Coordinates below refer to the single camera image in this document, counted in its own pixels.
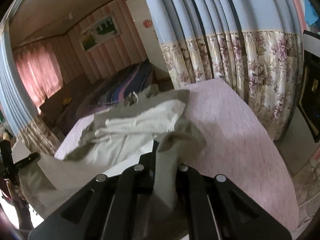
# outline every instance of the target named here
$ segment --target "red circular sticker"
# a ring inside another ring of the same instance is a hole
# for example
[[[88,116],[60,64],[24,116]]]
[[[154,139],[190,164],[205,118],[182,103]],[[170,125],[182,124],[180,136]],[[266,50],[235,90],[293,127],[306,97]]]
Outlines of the red circular sticker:
[[[145,27],[145,28],[150,28],[151,26],[152,26],[152,20],[144,20],[143,21],[143,26]]]

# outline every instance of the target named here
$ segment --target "metal screw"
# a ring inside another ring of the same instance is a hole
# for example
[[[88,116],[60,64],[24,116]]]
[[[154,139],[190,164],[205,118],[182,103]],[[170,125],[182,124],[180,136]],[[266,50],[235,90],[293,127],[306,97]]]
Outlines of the metal screw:
[[[181,165],[179,165],[178,169],[180,171],[187,171],[189,169],[189,167],[187,165],[181,164]]]
[[[144,166],[142,164],[137,164],[134,166],[135,171],[143,171]]]
[[[96,181],[97,181],[97,182],[104,182],[106,179],[107,179],[107,176],[104,175],[104,174],[99,174],[99,175],[97,175],[97,177],[96,177]]]
[[[219,174],[217,177],[216,177],[217,181],[219,182],[225,182],[227,180],[227,177],[222,175],[222,174]]]

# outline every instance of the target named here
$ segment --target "pink table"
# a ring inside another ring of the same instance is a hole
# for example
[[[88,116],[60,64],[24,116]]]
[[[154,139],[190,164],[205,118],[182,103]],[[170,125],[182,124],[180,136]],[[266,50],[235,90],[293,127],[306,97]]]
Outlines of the pink table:
[[[209,177],[225,174],[287,229],[296,229],[299,210],[291,177],[251,109],[222,80],[186,88],[186,116],[207,141],[206,149],[186,164]]]

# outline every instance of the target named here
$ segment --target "framed painting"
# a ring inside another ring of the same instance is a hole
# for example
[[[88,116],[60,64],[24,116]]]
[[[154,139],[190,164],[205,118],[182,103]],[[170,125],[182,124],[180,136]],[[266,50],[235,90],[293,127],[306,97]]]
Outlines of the framed painting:
[[[79,40],[85,51],[111,40],[120,34],[120,29],[113,14],[109,14],[102,20],[90,25],[80,34]]]

